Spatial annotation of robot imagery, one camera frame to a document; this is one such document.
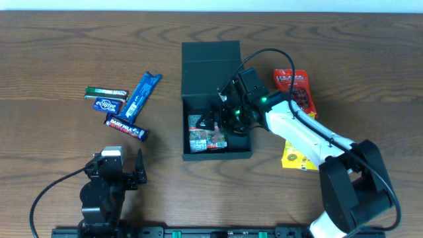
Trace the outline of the black snack packet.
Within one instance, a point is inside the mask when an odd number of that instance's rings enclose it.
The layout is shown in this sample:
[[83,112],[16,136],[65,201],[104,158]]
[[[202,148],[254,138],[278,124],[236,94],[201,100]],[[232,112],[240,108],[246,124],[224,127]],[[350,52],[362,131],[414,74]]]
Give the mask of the black snack packet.
[[188,117],[190,152],[199,153],[226,148],[228,146],[226,135],[220,132],[217,122],[213,123],[212,130],[206,129],[205,119],[199,123],[199,128],[196,126],[201,117],[201,115]]

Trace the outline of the black box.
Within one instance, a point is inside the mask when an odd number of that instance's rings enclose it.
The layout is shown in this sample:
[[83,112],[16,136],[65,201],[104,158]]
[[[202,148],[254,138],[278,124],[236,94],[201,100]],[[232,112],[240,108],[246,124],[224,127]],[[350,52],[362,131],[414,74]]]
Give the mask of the black box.
[[226,83],[241,64],[240,42],[182,43],[182,137],[184,161],[249,159],[251,136],[228,135],[227,147],[193,153],[190,150],[189,116],[201,114],[221,99],[217,89]]

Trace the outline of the red candy bag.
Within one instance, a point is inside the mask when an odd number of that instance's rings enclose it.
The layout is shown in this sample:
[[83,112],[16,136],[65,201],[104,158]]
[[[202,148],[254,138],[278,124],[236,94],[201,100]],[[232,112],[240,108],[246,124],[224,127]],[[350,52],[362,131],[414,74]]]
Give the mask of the red candy bag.
[[[276,88],[280,91],[288,93],[291,87],[292,70],[291,69],[275,69],[274,82]],[[311,88],[309,77],[305,70],[295,70],[295,80],[293,84],[292,99],[297,103],[306,114],[313,119],[318,117],[315,104],[311,97]]]

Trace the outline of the yellow snack bag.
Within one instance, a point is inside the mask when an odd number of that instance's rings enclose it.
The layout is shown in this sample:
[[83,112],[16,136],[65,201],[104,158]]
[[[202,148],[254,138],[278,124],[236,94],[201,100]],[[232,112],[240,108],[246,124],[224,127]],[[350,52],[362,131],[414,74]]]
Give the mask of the yellow snack bag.
[[298,169],[302,171],[318,170],[318,168],[289,141],[285,142],[281,163],[284,169]]

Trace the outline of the blue cookie pack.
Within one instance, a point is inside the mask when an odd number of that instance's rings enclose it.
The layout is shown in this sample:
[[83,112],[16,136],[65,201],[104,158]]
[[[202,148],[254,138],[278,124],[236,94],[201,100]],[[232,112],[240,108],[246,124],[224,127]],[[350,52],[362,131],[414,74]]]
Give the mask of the blue cookie pack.
[[146,71],[118,117],[128,121],[130,124],[133,124],[137,115],[162,77],[163,76],[161,74],[153,75],[152,73]]

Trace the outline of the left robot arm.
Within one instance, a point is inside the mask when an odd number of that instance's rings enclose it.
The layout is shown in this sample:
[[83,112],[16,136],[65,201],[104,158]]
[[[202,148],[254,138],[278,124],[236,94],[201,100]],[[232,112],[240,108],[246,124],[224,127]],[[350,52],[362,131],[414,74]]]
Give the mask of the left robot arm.
[[137,190],[147,182],[142,150],[135,158],[135,171],[123,171],[121,146],[105,147],[85,165],[89,182],[80,191],[83,221],[77,227],[78,237],[129,237],[131,227],[120,220],[126,191]]

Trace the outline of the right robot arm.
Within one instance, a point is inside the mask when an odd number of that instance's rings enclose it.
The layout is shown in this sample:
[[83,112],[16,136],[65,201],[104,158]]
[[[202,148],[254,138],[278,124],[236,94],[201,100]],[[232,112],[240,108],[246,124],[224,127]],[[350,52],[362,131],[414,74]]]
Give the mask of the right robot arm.
[[314,237],[353,237],[384,233],[368,222],[399,203],[379,148],[356,143],[308,116],[281,91],[269,92],[255,69],[234,74],[217,93],[218,106],[196,125],[246,136],[254,126],[291,142],[319,170],[324,212],[310,226]]

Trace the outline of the dairy milk chocolate bar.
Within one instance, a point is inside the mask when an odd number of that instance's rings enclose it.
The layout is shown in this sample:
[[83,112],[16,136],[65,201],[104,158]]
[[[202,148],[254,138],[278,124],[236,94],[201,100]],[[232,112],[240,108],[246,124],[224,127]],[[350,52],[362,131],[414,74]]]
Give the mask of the dairy milk chocolate bar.
[[122,120],[111,113],[106,115],[104,124],[140,141],[145,141],[149,134],[147,130],[144,130],[136,125],[131,125],[129,122]]

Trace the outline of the blue eclipse mints box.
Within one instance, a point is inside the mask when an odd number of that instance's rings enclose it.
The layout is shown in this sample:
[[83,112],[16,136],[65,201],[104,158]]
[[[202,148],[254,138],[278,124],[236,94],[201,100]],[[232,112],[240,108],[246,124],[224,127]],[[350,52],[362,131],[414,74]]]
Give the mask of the blue eclipse mints box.
[[93,109],[105,113],[118,114],[122,107],[122,102],[106,98],[96,98]]

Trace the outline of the green white candy bar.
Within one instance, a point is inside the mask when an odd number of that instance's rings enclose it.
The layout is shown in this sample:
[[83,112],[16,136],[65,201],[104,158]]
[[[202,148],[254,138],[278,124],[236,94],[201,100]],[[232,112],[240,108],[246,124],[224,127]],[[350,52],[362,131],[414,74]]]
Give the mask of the green white candy bar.
[[105,98],[118,101],[127,101],[129,92],[126,90],[117,89],[104,89],[98,87],[86,87],[85,95],[86,99],[89,98]]

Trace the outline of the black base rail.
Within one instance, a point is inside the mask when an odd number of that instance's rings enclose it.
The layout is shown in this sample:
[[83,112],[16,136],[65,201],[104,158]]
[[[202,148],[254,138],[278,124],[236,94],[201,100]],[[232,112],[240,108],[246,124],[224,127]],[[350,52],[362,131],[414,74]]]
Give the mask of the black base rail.
[[88,227],[56,228],[52,238],[112,237],[112,238],[313,238],[306,226],[282,227],[221,227],[221,228],[119,228],[117,231],[92,231]]

